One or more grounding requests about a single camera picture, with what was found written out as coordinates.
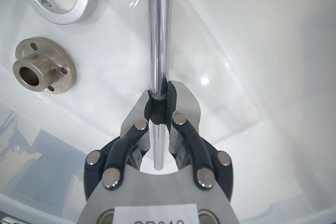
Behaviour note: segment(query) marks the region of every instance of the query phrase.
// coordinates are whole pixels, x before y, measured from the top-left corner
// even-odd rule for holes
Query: plastic surface
[[[0,0],[0,126],[14,111],[20,138],[42,142],[31,154],[12,143],[14,122],[0,135],[2,210],[32,223],[79,216],[85,154],[119,135],[150,88],[147,10],[147,0],[98,0],[87,20],[59,26],[26,0]],[[15,79],[15,48],[34,36],[72,57],[78,79],[68,92],[34,93]],[[232,158],[241,223],[336,221],[335,38],[336,0],[173,0],[169,79],[200,103],[200,135]],[[141,170],[157,174],[152,151]],[[49,176],[50,160],[66,178]],[[173,171],[166,144],[159,174]],[[44,182],[26,189],[21,175]]]

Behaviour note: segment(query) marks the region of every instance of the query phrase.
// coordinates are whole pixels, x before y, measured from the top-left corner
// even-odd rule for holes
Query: round bolt head
[[[198,183],[204,188],[211,188],[215,185],[216,179],[213,172],[208,168],[201,168],[196,173]]]
[[[217,153],[217,159],[219,161],[219,163],[223,166],[228,166],[231,164],[231,158],[228,155],[228,153],[223,152],[223,151],[219,151]]]
[[[120,171],[117,168],[108,168],[102,175],[102,184],[105,188],[113,188],[120,181]]]
[[[104,212],[100,219],[98,220],[97,224],[112,224],[113,223],[113,215],[114,210],[108,210]]]
[[[173,117],[173,121],[175,122],[175,124],[181,126],[187,122],[187,118],[183,114],[177,114]]]
[[[202,214],[198,217],[199,224],[215,224],[215,221],[209,215]]]
[[[86,163],[88,165],[95,165],[101,158],[101,152],[98,150],[92,151],[86,157]]]
[[[137,122],[135,122],[134,126],[140,130],[143,131],[145,128],[147,128],[147,122],[143,119],[138,120]]]
[[[217,217],[207,210],[198,211],[199,224],[218,224]]]

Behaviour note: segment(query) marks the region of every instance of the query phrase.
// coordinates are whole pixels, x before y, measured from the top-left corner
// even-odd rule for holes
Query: metal rod
[[[150,91],[155,99],[167,93],[172,0],[148,0],[150,33]],[[153,125],[154,168],[162,170],[164,163],[165,126]]]

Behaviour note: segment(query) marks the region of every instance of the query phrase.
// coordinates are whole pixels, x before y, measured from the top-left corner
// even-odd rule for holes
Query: screw head
[[[187,122],[187,118],[183,114],[177,114],[173,117],[173,121],[175,122],[175,124],[181,126]]]
[[[101,152],[98,150],[90,152],[86,157],[86,163],[88,165],[95,165],[97,162],[99,162],[99,159],[101,158]]]
[[[208,168],[200,168],[196,173],[198,183],[204,188],[211,188],[215,185],[216,179],[213,172]]]
[[[102,175],[102,184],[105,188],[113,188],[120,181],[120,171],[117,168],[108,168]]]
[[[134,126],[138,130],[143,131],[145,128],[147,128],[147,122],[145,120],[141,119],[141,120],[136,121]]]
[[[199,224],[218,224],[215,215],[207,210],[198,211]]]
[[[228,155],[228,153],[223,152],[223,151],[219,151],[217,153],[217,159],[219,161],[219,163],[223,166],[228,166],[231,164],[231,158]]]

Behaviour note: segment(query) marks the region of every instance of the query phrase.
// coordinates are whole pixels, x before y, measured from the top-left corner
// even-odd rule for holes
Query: white plastic container
[[[98,0],[70,25],[0,0],[0,31],[0,210],[76,222],[86,154],[119,135],[149,88],[147,0]],[[15,48],[34,36],[72,57],[68,92],[30,92],[15,79]],[[169,77],[198,99],[200,135],[232,157],[242,224],[336,221],[335,54],[336,0],[173,1]],[[176,166],[167,150],[161,172],[152,153],[142,171]]]

